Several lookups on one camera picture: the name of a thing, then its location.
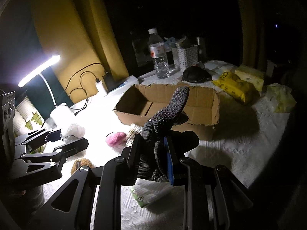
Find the white mesh bath sponge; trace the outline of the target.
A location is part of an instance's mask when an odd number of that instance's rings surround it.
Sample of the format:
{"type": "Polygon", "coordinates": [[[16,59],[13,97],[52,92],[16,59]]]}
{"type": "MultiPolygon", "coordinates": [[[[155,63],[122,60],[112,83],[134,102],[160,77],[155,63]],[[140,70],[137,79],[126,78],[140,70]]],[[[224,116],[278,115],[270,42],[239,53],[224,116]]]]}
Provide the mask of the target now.
{"type": "Polygon", "coordinates": [[[82,138],[85,135],[85,128],[78,124],[64,125],[61,129],[61,139],[68,143],[73,140],[82,138]]]}

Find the pink plush toy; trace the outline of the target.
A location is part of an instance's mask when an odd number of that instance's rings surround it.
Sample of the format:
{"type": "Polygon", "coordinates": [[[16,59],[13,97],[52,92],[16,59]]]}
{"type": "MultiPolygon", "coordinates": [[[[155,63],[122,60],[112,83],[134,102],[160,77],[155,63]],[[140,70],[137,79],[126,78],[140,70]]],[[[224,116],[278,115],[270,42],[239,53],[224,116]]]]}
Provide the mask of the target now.
{"type": "Polygon", "coordinates": [[[106,136],[106,143],[108,146],[116,147],[122,144],[126,138],[125,132],[112,132],[106,136]]]}

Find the white tissue pack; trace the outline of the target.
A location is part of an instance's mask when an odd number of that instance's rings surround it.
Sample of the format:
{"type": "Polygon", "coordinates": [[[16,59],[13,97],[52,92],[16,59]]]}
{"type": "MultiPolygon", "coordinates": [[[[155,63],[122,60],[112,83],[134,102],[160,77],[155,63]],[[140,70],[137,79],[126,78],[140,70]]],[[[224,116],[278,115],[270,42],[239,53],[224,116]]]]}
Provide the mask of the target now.
{"type": "Polygon", "coordinates": [[[132,196],[141,208],[158,201],[173,190],[170,182],[156,182],[137,179],[135,185],[130,189],[132,196]]]}

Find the grey dotted sock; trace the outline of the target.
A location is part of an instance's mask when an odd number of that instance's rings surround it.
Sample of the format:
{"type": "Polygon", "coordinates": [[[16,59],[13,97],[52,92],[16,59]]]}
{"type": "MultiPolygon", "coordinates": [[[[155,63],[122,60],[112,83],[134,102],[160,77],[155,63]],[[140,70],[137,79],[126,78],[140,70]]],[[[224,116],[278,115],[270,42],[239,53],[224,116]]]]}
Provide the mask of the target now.
{"type": "Polygon", "coordinates": [[[175,125],[188,121],[183,109],[189,88],[176,88],[169,104],[160,109],[142,129],[145,140],[141,147],[138,177],[156,182],[171,182],[184,175],[181,160],[185,153],[199,145],[198,135],[190,130],[172,130],[175,125]]]}

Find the cotton swab pack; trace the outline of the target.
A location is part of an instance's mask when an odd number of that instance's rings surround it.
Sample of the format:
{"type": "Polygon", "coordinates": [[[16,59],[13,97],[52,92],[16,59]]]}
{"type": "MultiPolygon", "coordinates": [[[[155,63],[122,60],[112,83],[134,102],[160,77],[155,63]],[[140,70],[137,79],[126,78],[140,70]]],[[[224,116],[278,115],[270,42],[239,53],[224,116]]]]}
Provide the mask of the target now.
{"type": "Polygon", "coordinates": [[[126,138],[125,138],[125,145],[128,146],[132,146],[135,135],[136,134],[140,134],[142,132],[143,127],[142,126],[138,126],[136,124],[131,124],[131,127],[128,131],[128,133],[126,134],[126,138]]]}

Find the white LED desk lamp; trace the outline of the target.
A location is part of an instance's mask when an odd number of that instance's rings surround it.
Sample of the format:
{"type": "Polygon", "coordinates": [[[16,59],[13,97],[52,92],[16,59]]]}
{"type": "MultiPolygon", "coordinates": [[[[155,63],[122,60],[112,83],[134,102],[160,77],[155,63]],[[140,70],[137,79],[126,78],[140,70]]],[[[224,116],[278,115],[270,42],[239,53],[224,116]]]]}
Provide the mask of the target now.
{"type": "Polygon", "coordinates": [[[60,62],[60,59],[61,56],[58,53],[50,56],[31,69],[18,83],[18,87],[26,93],[44,120],[50,117],[56,106],[62,103],[68,106],[73,105],[52,69],[60,62]]]}

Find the white USB charger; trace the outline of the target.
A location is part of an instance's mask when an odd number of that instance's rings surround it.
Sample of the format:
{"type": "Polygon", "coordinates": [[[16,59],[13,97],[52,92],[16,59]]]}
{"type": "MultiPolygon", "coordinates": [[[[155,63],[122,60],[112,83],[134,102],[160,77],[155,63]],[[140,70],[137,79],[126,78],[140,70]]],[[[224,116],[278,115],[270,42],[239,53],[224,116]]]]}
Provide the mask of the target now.
{"type": "Polygon", "coordinates": [[[99,80],[98,78],[95,79],[95,86],[96,86],[96,89],[98,91],[98,93],[101,95],[101,96],[106,96],[108,94],[107,90],[105,89],[104,87],[104,83],[102,82],[102,80],[99,80]]]}

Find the black power adapter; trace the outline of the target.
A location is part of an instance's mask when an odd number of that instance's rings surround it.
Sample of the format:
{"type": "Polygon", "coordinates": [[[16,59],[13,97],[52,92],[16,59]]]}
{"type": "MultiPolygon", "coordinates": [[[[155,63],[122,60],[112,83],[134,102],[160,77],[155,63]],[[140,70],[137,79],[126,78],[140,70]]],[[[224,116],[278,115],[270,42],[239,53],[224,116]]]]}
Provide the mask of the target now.
{"type": "Polygon", "coordinates": [[[114,80],[111,73],[107,73],[103,76],[105,86],[108,90],[108,92],[111,92],[112,90],[116,89],[118,87],[118,83],[114,80]]]}

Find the yellow curtain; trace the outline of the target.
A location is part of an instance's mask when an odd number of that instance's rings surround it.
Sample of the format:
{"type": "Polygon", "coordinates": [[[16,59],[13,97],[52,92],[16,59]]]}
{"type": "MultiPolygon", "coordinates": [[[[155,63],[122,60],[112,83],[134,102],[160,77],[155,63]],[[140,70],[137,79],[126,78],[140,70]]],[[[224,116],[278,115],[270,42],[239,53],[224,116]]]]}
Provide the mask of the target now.
{"type": "Polygon", "coordinates": [[[53,71],[72,102],[97,93],[95,78],[129,76],[103,0],[30,0],[44,52],[58,53],[53,71]]]}

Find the clear plastic water bottle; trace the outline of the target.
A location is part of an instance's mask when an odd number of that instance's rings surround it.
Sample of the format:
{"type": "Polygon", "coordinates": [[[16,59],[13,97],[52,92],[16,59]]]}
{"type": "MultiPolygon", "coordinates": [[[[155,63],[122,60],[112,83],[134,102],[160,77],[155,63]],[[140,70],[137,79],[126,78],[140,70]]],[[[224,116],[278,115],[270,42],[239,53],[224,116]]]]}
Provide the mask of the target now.
{"type": "Polygon", "coordinates": [[[153,60],[154,69],[159,79],[170,76],[167,52],[164,47],[163,39],[158,35],[157,29],[149,29],[148,48],[153,60]]]}

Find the white plastic basket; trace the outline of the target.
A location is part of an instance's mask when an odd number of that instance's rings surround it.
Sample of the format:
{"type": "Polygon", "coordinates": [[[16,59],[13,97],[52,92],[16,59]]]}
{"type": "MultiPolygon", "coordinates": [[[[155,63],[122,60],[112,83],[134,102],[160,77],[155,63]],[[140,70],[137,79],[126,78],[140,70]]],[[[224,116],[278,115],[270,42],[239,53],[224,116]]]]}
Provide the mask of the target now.
{"type": "Polygon", "coordinates": [[[174,65],[180,71],[184,71],[198,62],[197,46],[192,46],[186,49],[172,48],[172,54],[174,65]]]}

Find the crumpled green plastic bag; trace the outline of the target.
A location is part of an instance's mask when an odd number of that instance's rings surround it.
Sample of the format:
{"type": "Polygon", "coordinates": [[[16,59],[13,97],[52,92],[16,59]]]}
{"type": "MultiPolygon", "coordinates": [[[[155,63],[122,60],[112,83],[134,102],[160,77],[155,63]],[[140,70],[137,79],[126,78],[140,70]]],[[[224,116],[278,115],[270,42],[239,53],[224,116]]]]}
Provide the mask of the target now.
{"type": "Polygon", "coordinates": [[[268,85],[265,98],[268,101],[269,109],[274,113],[290,113],[296,105],[291,92],[292,89],[285,85],[277,83],[268,85]]]}

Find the blue plastic bag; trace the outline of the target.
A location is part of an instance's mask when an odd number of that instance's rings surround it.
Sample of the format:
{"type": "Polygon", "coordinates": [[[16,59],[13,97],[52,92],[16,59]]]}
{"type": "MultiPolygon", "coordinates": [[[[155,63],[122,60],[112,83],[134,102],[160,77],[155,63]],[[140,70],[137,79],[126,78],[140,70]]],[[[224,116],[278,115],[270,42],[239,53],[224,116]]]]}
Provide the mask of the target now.
{"type": "Polygon", "coordinates": [[[169,48],[176,48],[176,40],[174,37],[170,37],[170,38],[164,38],[165,39],[165,46],[169,47],[169,48]]]}

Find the pale yellow tissue packet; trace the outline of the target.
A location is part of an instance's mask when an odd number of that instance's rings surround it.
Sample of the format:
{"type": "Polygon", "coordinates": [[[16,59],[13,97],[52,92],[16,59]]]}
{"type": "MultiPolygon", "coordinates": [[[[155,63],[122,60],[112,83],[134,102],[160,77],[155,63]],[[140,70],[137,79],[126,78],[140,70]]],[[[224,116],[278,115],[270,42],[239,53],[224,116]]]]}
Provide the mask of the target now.
{"type": "Polygon", "coordinates": [[[263,84],[264,84],[263,72],[245,65],[240,65],[235,70],[235,74],[241,80],[245,80],[249,83],[252,83],[258,92],[261,92],[263,90],[263,84]]]}

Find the dark metal thermos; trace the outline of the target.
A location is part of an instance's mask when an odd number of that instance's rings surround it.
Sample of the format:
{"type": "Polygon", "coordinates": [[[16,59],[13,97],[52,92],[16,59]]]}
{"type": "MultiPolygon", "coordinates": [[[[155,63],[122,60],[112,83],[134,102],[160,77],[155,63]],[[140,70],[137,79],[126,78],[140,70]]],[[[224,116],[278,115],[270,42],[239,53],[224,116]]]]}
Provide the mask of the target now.
{"type": "Polygon", "coordinates": [[[202,56],[204,53],[202,40],[200,37],[197,37],[197,50],[198,50],[198,56],[202,56]]]}

